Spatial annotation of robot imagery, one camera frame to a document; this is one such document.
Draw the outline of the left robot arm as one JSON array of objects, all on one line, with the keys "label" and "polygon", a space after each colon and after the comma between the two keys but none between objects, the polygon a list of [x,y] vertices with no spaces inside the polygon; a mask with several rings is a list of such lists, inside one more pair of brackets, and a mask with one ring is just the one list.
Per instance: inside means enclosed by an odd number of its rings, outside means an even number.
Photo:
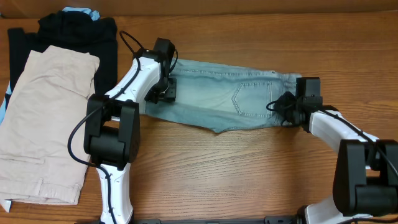
[{"label": "left robot arm", "polygon": [[101,183],[99,223],[134,221],[129,174],[141,140],[139,110],[148,101],[175,101],[177,81],[169,75],[177,60],[175,47],[140,49],[120,84],[88,101],[84,149]]}]

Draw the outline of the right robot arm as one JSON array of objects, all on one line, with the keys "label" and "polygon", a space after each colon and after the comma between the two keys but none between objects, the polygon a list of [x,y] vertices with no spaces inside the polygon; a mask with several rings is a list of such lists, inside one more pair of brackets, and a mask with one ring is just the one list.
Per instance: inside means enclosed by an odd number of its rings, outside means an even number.
[{"label": "right robot arm", "polygon": [[397,141],[383,140],[346,120],[319,94],[284,93],[267,105],[283,121],[327,143],[338,155],[331,197],[307,205],[297,223],[395,223]]}]

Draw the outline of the light blue denim shorts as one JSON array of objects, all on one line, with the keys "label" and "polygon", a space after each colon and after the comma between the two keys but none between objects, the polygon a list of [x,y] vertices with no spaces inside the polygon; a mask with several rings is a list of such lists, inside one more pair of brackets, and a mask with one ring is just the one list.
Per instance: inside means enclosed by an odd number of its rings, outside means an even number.
[{"label": "light blue denim shorts", "polygon": [[297,73],[279,73],[194,60],[177,61],[172,103],[146,103],[148,116],[210,129],[216,133],[280,126],[266,106],[296,91]]}]

